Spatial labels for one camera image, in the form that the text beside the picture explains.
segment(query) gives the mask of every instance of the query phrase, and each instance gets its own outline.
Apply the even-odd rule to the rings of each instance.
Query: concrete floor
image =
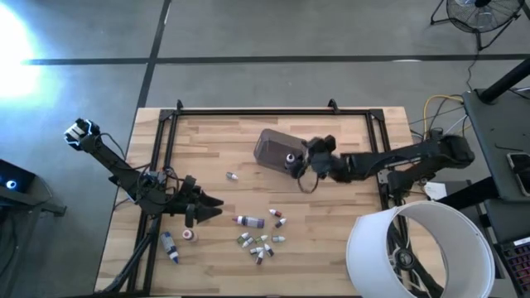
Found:
[[[429,26],[437,1],[173,1],[160,57],[236,55],[473,55],[475,39],[451,24]],[[88,294],[94,289],[116,188],[92,157],[62,140],[77,118],[90,118],[126,147],[145,65],[20,66],[17,59],[147,58],[162,0],[7,0],[0,2],[0,158],[33,171],[68,206],[44,216],[15,297]],[[530,51],[530,21],[520,17],[485,54]],[[486,87],[517,60],[479,61],[471,84]],[[461,94],[470,61],[318,64],[158,65],[148,107],[404,106],[422,118],[433,94]],[[521,86],[530,85],[524,81]],[[433,114],[436,104],[430,108]],[[455,107],[448,103],[444,110]],[[440,116],[447,129],[463,110]],[[412,125],[420,131],[422,125]],[[438,180],[489,175],[477,154]]]

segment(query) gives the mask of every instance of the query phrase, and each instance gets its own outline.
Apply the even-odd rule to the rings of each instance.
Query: wooden tabletop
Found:
[[[404,108],[384,110],[391,147],[412,144]],[[132,166],[151,159],[159,108],[138,110],[128,162]],[[345,265],[345,248],[355,220],[381,209],[374,178],[350,185],[324,180],[313,194],[303,194],[288,176],[258,166],[253,149],[260,132],[271,128],[303,139],[332,134],[336,152],[370,151],[366,122],[359,116],[189,116],[179,117],[171,165],[179,177],[193,175],[207,195],[222,199],[223,213],[196,225],[196,243],[182,239],[181,215],[164,215],[161,231],[169,231],[178,247],[178,265],[165,254],[161,244],[152,279],[152,294],[188,295],[356,295]],[[166,148],[163,137],[161,159]],[[382,144],[378,138],[379,148]],[[239,177],[230,181],[225,173]],[[120,191],[117,201],[125,198]],[[423,199],[422,195],[407,202]],[[283,212],[285,226],[275,229],[277,218],[269,209]],[[122,204],[114,211],[96,290],[105,288],[129,259],[137,233],[140,209]],[[232,217],[248,215],[265,219],[265,228],[235,225]],[[426,269],[444,285],[445,271],[440,252],[428,232],[411,221],[412,246]],[[250,232],[269,236],[275,252],[261,266],[236,238]],[[271,243],[271,235],[282,235],[284,243]],[[138,273],[142,284],[145,259]]]

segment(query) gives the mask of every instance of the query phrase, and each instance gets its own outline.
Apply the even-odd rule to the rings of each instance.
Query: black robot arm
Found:
[[[314,137],[302,143],[306,148],[304,156],[297,156],[297,162],[290,167],[293,178],[305,173],[308,166],[320,179],[329,176],[339,183],[365,180],[380,171],[394,166],[412,163],[404,171],[388,173],[388,189],[391,195],[410,190],[415,181],[427,178],[444,168],[465,168],[475,159],[467,141],[454,135],[443,136],[437,131],[431,132],[431,138],[424,142],[401,147],[388,152],[341,153],[334,156],[335,138]]]
[[[98,125],[80,118],[65,132],[66,143],[77,151],[89,153],[107,168],[113,174],[108,179],[123,188],[146,214],[185,214],[185,225],[191,228],[193,219],[200,223],[222,213],[214,207],[222,205],[223,201],[208,196],[195,185],[192,176],[181,180],[171,173],[138,171],[107,147],[101,137]],[[181,187],[175,194],[166,193],[168,177],[181,180]]]

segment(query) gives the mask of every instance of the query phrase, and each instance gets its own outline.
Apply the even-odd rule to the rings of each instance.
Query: fan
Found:
[[[434,15],[446,1],[447,18],[434,20]],[[519,18],[518,12],[523,7],[524,0],[441,0],[431,15],[431,25],[440,22],[451,22],[458,29],[474,33],[477,49],[483,50],[492,43]],[[502,27],[497,35],[485,46],[482,46],[480,34]]]

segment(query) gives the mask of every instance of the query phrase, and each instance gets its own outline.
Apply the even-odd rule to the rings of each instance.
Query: white cylinder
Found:
[[[346,266],[363,298],[414,297],[388,260],[388,227],[398,214],[416,220],[438,243],[446,267],[442,297],[488,297],[494,284],[494,259],[479,229],[445,204],[416,202],[357,219],[346,246]]]

